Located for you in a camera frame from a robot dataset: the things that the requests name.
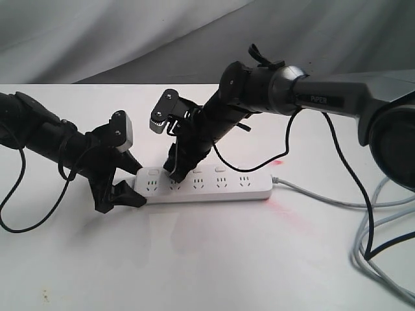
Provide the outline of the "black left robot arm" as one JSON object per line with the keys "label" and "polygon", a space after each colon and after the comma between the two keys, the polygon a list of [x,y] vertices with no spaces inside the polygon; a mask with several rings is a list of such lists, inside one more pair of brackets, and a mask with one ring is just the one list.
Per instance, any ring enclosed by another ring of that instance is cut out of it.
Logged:
{"label": "black left robot arm", "polygon": [[113,184],[117,169],[137,174],[141,165],[130,153],[132,123],[123,110],[108,123],[80,133],[70,121],[60,119],[32,97],[17,92],[1,94],[1,144],[28,148],[75,175],[88,179],[95,210],[111,211],[116,205],[141,207],[147,200],[126,181]]}

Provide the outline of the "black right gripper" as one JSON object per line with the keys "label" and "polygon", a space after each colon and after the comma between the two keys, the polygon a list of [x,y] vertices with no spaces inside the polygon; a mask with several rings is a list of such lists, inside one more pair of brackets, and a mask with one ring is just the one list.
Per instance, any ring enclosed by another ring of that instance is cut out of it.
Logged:
{"label": "black right gripper", "polygon": [[213,143],[248,118],[250,112],[224,103],[219,97],[211,97],[203,106],[183,97],[178,102],[189,109],[190,115],[173,130],[176,142],[169,148],[163,168],[173,181],[182,182],[206,158]]}

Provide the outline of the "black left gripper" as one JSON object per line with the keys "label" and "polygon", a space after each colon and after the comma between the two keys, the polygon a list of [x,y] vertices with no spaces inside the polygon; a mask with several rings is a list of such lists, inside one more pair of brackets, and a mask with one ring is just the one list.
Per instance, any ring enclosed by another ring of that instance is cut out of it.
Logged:
{"label": "black left gripper", "polygon": [[86,133],[86,152],[76,165],[77,172],[88,179],[95,210],[103,214],[116,205],[139,208],[146,204],[146,198],[125,180],[113,184],[118,168],[130,174],[143,168],[129,150],[121,152],[115,147],[114,133],[108,124]]}

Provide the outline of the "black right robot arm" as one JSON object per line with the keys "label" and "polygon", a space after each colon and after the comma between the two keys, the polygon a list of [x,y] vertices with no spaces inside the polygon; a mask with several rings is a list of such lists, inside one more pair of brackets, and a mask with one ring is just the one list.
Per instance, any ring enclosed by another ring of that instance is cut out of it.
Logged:
{"label": "black right robot arm", "polygon": [[214,143],[253,114],[291,116],[313,109],[351,117],[357,138],[368,146],[381,171],[408,190],[414,189],[414,71],[375,71],[313,76],[299,67],[264,58],[249,48],[254,68],[233,62],[219,87],[202,106],[169,90],[160,98],[162,117],[175,122],[175,142],[164,169],[182,181]]}

